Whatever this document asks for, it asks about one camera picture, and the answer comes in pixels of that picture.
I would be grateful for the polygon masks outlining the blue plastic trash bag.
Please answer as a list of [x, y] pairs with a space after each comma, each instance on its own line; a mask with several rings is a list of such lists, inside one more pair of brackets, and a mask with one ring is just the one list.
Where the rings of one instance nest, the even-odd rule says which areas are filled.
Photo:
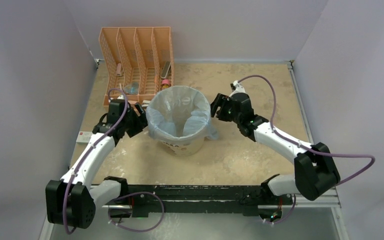
[[199, 90], [176, 85], [158, 92], [145, 110], [148, 135], [169, 144], [188, 144], [197, 139], [217, 140], [211, 106]]

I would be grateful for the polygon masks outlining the beige capybara trash bin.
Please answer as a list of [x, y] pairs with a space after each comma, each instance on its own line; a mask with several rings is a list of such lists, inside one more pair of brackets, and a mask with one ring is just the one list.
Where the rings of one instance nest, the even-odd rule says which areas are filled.
[[203, 146], [205, 137], [201, 135], [163, 135], [158, 138], [158, 141], [168, 147], [174, 156], [184, 157], [197, 153]]

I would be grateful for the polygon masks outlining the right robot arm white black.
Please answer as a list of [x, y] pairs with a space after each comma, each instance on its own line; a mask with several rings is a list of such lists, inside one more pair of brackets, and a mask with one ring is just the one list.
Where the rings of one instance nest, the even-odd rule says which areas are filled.
[[255, 114], [246, 93], [232, 96], [219, 93], [210, 107], [212, 117], [234, 122], [244, 137], [271, 148], [293, 164], [292, 174], [275, 174], [261, 183], [260, 196], [264, 202], [272, 204], [287, 194], [299, 194], [314, 201], [341, 181], [325, 144], [311, 144], [296, 138], [287, 141], [288, 134], [275, 131], [268, 119]]

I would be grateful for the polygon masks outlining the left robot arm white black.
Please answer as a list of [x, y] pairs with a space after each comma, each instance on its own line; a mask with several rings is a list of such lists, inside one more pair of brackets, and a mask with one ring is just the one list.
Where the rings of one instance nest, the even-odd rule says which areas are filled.
[[118, 205], [129, 199], [128, 184], [122, 177], [106, 177], [96, 189], [92, 182], [106, 157], [124, 135], [130, 138], [148, 125], [142, 106], [123, 99], [113, 99], [107, 113], [93, 127], [91, 138], [75, 164], [59, 180], [50, 180], [45, 187], [49, 223], [88, 228], [96, 209], [110, 200]]

